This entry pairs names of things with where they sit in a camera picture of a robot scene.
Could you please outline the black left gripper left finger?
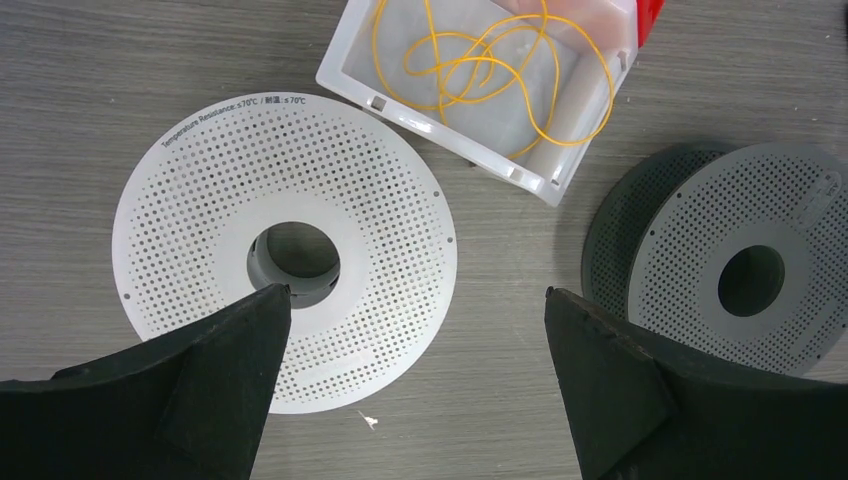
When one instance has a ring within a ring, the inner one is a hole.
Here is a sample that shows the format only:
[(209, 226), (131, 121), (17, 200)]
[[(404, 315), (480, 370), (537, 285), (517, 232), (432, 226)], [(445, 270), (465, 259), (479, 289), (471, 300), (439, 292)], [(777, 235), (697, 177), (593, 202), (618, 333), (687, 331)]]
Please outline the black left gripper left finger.
[(176, 330), (1, 385), (5, 479), (247, 479), (291, 328), (274, 284)]

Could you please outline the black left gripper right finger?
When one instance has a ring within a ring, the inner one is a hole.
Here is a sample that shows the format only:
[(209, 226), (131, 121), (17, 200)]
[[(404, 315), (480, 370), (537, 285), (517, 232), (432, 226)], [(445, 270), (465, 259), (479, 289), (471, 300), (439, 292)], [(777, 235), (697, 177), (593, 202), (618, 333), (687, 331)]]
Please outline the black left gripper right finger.
[(701, 352), (563, 288), (544, 324), (585, 479), (843, 479), (847, 388)]

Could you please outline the black perforated spool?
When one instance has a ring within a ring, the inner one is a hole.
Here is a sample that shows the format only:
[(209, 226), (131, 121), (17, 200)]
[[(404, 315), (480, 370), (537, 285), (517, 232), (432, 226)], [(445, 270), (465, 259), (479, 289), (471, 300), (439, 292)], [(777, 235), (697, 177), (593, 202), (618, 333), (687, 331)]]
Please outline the black perforated spool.
[(847, 330), (847, 163), (809, 144), (678, 144), (609, 191), (584, 296), (719, 358), (801, 376)]

